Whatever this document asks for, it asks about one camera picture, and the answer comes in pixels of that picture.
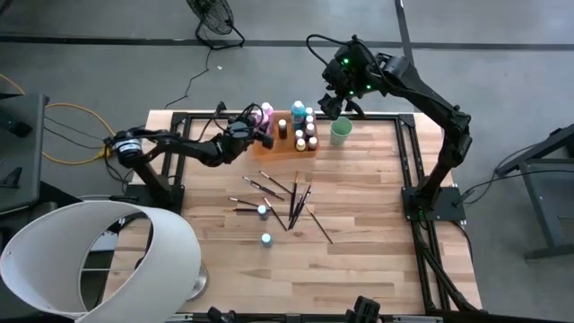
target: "white lampshade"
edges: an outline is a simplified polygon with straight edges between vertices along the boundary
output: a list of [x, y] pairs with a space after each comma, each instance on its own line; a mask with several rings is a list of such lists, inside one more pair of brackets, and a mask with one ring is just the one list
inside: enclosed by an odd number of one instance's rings
[[[106, 301], [88, 312], [80, 293], [83, 264], [112, 223], [138, 212], [152, 221], [145, 258]], [[201, 266], [193, 229], [170, 211], [111, 201], [57, 209], [19, 231], [0, 258], [6, 286], [30, 306], [77, 322], [165, 321], [189, 297]]]

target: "gray floor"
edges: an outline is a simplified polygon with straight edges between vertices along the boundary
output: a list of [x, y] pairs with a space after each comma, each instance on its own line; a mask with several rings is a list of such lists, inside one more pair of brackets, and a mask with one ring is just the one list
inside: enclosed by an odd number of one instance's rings
[[[413, 42], [574, 44], [574, 3], [569, 0], [404, 0]], [[252, 40], [303, 40], [310, 33], [347, 39], [401, 41], [395, 2], [381, 0], [230, 1], [238, 28]], [[183, 1], [20, 0], [0, 17], [0, 31], [109, 37], [193, 38], [197, 19]], [[378, 48], [402, 55], [400, 48]], [[328, 56], [334, 48], [320, 48]], [[114, 129], [141, 125], [185, 90], [204, 67], [202, 47], [122, 47], [0, 44], [0, 73], [52, 102], [94, 109]], [[474, 144], [455, 171], [464, 189], [487, 180], [499, 160], [543, 140], [574, 120], [574, 50], [424, 50], [413, 52], [423, 80], [473, 116]], [[175, 109], [212, 109], [224, 100], [238, 109], [271, 101], [285, 109], [293, 100], [316, 102], [324, 93], [322, 65], [304, 47], [254, 46], [213, 53], [210, 72], [197, 79], [190, 98]], [[0, 91], [13, 91], [0, 82]], [[366, 110], [413, 111], [403, 100], [370, 95]], [[104, 128], [70, 109], [48, 115], [95, 135]], [[50, 127], [86, 144], [99, 144], [61, 127]], [[91, 156], [52, 135], [45, 150], [62, 159]], [[66, 167], [43, 163], [43, 179], [82, 194], [117, 194], [120, 186], [101, 162]], [[544, 246], [521, 179], [497, 183], [466, 209], [474, 268], [488, 311], [572, 320], [574, 257], [526, 263], [522, 255]]]

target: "green cup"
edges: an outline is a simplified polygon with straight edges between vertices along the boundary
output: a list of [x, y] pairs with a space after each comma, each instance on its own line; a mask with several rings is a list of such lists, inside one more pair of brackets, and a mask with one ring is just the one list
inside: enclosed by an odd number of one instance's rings
[[331, 145], [342, 146], [351, 130], [352, 123], [348, 118], [339, 117], [336, 121], [331, 122]]

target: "wooden plank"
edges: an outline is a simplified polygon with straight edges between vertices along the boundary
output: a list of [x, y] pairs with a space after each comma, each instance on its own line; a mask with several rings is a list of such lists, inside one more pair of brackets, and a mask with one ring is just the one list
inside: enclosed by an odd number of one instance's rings
[[[147, 128], [163, 129], [172, 111], [150, 112]], [[414, 115], [422, 162], [431, 171], [442, 145], [440, 128], [423, 114]], [[204, 121], [194, 121], [191, 137], [197, 138]], [[219, 133], [208, 127], [204, 138]], [[329, 122], [317, 123], [321, 150], [314, 159], [261, 161], [247, 151], [231, 165], [207, 168], [186, 159], [186, 198], [182, 216], [191, 223], [202, 249], [210, 283], [198, 300], [182, 311], [205, 312], [211, 306], [237, 312], [345, 313], [358, 295], [381, 303], [385, 313], [422, 313], [421, 287], [414, 257], [413, 237], [404, 220], [395, 126], [391, 122], [354, 121], [344, 148], [328, 143]], [[407, 142], [413, 164], [413, 150]], [[152, 166], [161, 169], [161, 157]], [[328, 244], [321, 230], [303, 213], [295, 228], [284, 231], [274, 217], [262, 222], [255, 214], [235, 214], [244, 206], [230, 196], [263, 204], [263, 193], [241, 176], [289, 197], [264, 179], [262, 170], [291, 188], [300, 172], [300, 192], [313, 180], [309, 207], [314, 210], [335, 244]], [[413, 183], [417, 182], [412, 171]], [[445, 179], [449, 185], [452, 178]], [[287, 223], [288, 202], [274, 197], [274, 205]], [[113, 294], [131, 275], [135, 261], [144, 254], [149, 222], [138, 220], [120, 233], [104, 297]], [[261, 234], [273, 235], [270, 249], [261, 246]], [[450, 223], [437, 223], [439, 248], [445, 270], [469, 301], [480, 307], [474, 270], [464, 236]], [[431, 293], [439, 304], [435, 275], [428, 267]]]

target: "fan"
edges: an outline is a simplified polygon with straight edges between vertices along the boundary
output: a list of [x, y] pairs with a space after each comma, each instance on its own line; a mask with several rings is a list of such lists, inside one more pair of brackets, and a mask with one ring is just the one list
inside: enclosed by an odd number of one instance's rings
[[[233, 13], [227, 0], [186, 0], [186, 2], [196, 14], [197, 18], [199, 18], [199, 24], [196, 28], [196, 37], [202, 44], [212, 50], [243, 47], [245, 38], [233, 25]], [[229, 35], [231, 31], [235, 31], [241, 37], [241, 42], [216, 47], [210, 40], [203, 39], [199, 36], [199, 30], [202, 26], [206, 26], [210, 31], [218, 35]]]

